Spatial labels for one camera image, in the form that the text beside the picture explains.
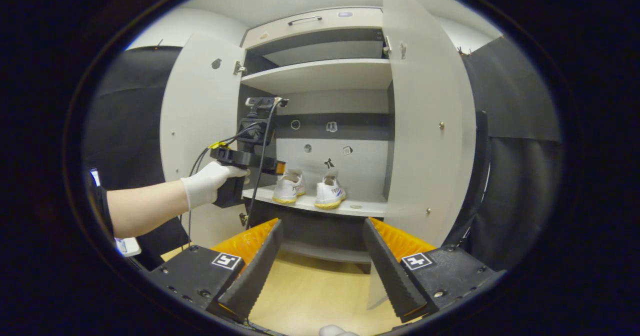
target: black sleeve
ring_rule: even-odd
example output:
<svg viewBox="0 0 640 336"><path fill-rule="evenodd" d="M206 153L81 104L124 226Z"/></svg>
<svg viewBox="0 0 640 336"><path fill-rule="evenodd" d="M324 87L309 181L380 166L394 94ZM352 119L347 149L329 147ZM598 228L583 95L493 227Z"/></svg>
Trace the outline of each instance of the black sleeve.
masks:
<svg viewBox="0 0 640 336"><path fill-rule="evenodd" d="M112 216L109 213L109 205L107 203L107 190L102 186L96 186L96 180L89 172L87 172L87 185L89 186L89 197L93 198L98 208L98 216L102 219L111 236L114 235L114 225L112 224Z"/></svg>

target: shelf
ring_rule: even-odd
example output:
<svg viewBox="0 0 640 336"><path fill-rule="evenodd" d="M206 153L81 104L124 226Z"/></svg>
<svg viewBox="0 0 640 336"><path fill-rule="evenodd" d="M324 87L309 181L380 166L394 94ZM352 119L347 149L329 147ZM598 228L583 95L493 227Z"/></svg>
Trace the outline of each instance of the shelf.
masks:
<svg viewBox="0 0 640 336"><path fill-rule="evenodd" d="M324 210L314 206L316 202L315 195L302 195L297 197L295 204L280 204L272 199L274 195L275 185L263 186L258 188L255 199L258 201L269 202L271 204L281 205L284 207L293 207L295 209L317 211L318 213L336 214L336 215L350 215L361 217L375 217L382 218L385 216L387 210L387 200L382 195L374 195L369 200L350 200L347 193L347 199L345 199L340 206L331 210ZM247 189L242 192L243 197L251 198L254 193L254 189ZM360 206L359 209L354 209L352 206Z"/></svg>
<svg viewBox="0 0 640 336"><path fill-rule="evenodd" d="M272 68L242 78L243 85L274 95L318 90L386 90L389 59L334 59Z"/></svg>
<svg viewBox="0 0 640 336"><path fill-rule="evenodd" d="M366 251L341 250L338 248L318 247L300 241L284 240L280 247L282 250L316 259L340 261L341 263L368 264L371 257Z"/></svg>

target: wooden floor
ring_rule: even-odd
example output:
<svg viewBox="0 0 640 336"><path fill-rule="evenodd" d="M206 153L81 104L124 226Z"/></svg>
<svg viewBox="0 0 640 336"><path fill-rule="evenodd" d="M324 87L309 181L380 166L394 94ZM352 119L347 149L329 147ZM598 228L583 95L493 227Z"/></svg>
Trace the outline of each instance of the wooden floor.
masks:
<svg viewBox="0 0 640 336"><path fill-rule="evenodd" d="M174 252L162 256L170 259ZM358 266L280 251L251 310L252 323L288 336L317 336L336 325L359 336L401 325L389 300L368 310L370 276Z"/></svg>

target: drawer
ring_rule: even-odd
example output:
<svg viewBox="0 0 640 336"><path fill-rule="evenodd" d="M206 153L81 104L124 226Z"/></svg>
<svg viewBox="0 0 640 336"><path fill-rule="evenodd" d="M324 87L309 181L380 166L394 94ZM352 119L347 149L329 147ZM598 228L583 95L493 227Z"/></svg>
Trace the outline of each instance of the drawer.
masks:
<svg viewBox="0 0 640 336"><path fill-rule="evenodd" d="M337 8L292 15L250 29L242 47L252 49L268 42L315 31L357 28L382 28L382 10Z"/></svg>

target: drawer handle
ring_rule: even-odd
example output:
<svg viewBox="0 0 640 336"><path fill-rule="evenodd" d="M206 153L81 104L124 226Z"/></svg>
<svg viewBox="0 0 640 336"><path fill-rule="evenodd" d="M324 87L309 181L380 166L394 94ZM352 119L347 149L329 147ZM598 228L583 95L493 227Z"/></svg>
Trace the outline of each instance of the drawer handle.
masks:
<svg viewBox="0 0 640 336"><path fill-rule="evenodd" d="M318 19L318 20L322 20L322 16L310 16L310 17L304 17L302 19L296 19L296 20L291 20L290 22L288 22L287 24L289 26L292 26L294 22L300 21L300 20L307 20L307 19Z"/></svg>

